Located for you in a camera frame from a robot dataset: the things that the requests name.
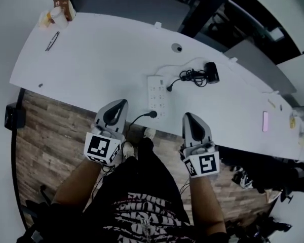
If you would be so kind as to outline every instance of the sneaker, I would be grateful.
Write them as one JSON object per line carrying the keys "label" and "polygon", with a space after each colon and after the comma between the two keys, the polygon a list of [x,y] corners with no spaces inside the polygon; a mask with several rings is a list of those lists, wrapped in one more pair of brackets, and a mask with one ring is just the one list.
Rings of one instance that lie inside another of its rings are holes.
{"label": "sneaker", "polygon": [[151,129],[151,128],[146,128],[144,131],[144,136],[143,138],[149,138],[153,140],[154,136],[156,135],[157,130]]}
{"label": "sneaker", "polygon": [[130,156],[134,155],[134,147],[130,142],[125,142],[123,146],[123,155],[125,156],[125,159],[129,158]]}

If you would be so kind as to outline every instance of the curved desk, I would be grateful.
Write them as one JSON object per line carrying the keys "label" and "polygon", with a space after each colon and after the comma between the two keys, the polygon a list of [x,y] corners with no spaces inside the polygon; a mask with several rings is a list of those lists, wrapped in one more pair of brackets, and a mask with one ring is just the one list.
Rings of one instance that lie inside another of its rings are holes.
{"label": "curved desk", "polygon": [[[182,117],[191,112],[210,126],[218,145],[284,158],[303,157],[298,143],[302,122],[296,119],[296,127],[290,129],[288,103],[211,47],[143,22],[78,13],[46,52],[56,31],[55,26],[33,29],[16,62],[12,84],[94,112],[125,98],[129,102],[127,121],[131,122],[148,111],[147,76],[157,73],[170,83],[182,70],[201,69],[212,61],[219,83],[198,88],[192,82],[177,82],[167,94],[168,117],[159,123],[151,118],[137,123],[181,135]],[[181,53],[172,51],[173,43],[182,46]],[[264,111],[269,113],[266,133],[262,131]]]}

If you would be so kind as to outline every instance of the gray panel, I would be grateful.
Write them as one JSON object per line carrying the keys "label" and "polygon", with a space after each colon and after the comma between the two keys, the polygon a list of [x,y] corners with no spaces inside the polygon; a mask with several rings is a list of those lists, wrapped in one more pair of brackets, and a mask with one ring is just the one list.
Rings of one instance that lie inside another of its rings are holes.
{"label": "gray panel", "polygon": [[70,0],[77,12],[107,14],[145,23],[161,22],[177,31],[189,12],[189,6],[175,0]]}
{"label": "gray panel", "polygon": [[285,74],[260,49],[244,40],[225,52],[229,58],[236,57],[238,63],[264,81],[281,95],[295,93],[297,90]]}
{"label": "gray panel", "polygon": [[292,95],[283,95],[282,98],[285,99],[285,101],[292,107],[300,107],[299,103],[296,101],[296,99]]}
{"label": "gray panel", "polygon": [[224,52],[227,51],[227,47],[225,47],[224,45],[222,45],[221,43],[217,42],[216,40],[212,39],[211,37],[198,32],[197,35],[194,37],[195,40],[206,44],[210,47],[212,47],[213,49],[220,51],[220,52]]}

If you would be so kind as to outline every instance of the smartphone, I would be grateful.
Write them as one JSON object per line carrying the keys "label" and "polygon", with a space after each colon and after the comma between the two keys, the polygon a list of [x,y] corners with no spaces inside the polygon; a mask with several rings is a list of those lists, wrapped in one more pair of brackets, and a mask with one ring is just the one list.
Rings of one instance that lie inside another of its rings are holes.
{"label": "smartphone", "polygon": [[262,131],[267,132],[268,131],[268,112],[263,112],[263,123],[262,123]]}

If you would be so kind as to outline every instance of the charger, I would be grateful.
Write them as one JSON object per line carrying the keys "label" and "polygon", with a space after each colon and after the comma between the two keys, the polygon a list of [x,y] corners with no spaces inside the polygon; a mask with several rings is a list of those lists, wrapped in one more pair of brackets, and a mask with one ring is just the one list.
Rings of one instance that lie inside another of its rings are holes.
{"label": "charger", "polygon": [[204,87],[208,83],[215,84],[219,82],[219,76],[217,68],[214,62],[208,62],[204,65],[204,70],[195,71],[184,70],[179,74],[179,78],[172,82],[170,86],[167,87],[167,91],[171,92],[174,83],[177,81],[193,81],[196,86]]}

